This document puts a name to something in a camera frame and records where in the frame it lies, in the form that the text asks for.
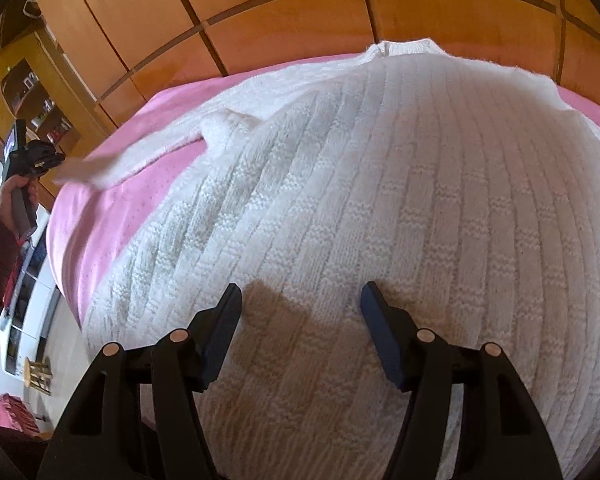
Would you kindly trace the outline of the person's left hand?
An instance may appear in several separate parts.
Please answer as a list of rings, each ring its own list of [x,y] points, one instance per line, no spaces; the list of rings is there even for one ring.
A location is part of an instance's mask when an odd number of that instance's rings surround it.
[[[17,188],[23,188],[27,192],[33,211],[36,211],[38,209],[38,180],[12,176],[4,181],[0,188],[0,221],[15,237],[19,236],[19,232],[12,214],[12,192]]]

